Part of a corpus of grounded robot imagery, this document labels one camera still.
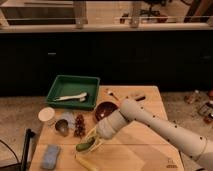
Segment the blue sponge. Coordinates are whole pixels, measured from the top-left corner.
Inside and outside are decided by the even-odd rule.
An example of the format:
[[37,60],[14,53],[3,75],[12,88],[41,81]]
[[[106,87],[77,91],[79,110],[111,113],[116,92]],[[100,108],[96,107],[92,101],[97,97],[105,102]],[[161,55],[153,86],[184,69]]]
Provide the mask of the blue sponge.
[[48,145],[41,162],[41,168],[54,169],[60,150],[61,148],[57,145]]

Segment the black cabinet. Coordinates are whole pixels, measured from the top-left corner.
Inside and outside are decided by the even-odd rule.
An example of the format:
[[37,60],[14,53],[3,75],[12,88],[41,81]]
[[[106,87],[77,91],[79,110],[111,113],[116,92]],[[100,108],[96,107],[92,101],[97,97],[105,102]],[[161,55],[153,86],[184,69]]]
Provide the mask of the black cabinet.
[[212,31],[0,34],[0,95],[46,95],[58,74],[161,90],[213,86]]

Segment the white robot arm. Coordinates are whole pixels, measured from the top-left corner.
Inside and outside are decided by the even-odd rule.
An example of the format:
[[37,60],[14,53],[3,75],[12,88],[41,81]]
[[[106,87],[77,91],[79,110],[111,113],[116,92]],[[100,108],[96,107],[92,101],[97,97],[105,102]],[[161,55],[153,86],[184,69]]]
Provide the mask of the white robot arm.
[[121,128],[133,120],[147,125],[199,165],[208,171],[213,171],[212,141],[175,123],[158,118],[141,108],[134,100],[124,100],[119,110],[99,121],[97,132],[103,139],[111,139]]

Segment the wooden cutting board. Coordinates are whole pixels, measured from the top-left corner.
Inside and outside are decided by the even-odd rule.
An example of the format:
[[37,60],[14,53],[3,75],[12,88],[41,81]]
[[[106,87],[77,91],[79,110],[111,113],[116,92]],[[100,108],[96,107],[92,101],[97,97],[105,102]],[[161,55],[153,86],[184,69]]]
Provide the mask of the wooden cutting board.
[[[163,103],[157,87],[155,86],[101,86],[97,104],[102,101],[116,102],[105,93],[110,88],[119,97],[124,99],[133,91],[143,91],[146,100],[140,102],[146,109],[161,118],[167,119]],[[57,110],[57,117],[64,109]],[[86,129],[94,127],[93,111],[74,111],[75,114],[83,114]],[[31,163],[30,171],[41,171],[42,156],[48,144],[57,144],[61,147],[58,157],[57,171],[85,171],[74,158],[75,145],[79,138],[73,137],[73,131],[69,136],[62,137],[54,127],[44,126],[38,145]],[[183,165],[178,150],[168,144],[148,127],[132,122],[123,128],[112,140],[107,141],[97,150],[86,154],[85,159],[99,167],[101,171],[183,171]]]

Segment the grapes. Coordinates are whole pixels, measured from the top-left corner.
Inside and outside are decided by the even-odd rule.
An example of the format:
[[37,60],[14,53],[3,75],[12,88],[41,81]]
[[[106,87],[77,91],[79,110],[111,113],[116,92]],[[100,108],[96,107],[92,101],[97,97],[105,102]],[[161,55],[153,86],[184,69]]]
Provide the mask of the grapes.
[[82,137],[85,135],[85,124],[83,115],[79,114],[75,119],[75,132],[74,136]]

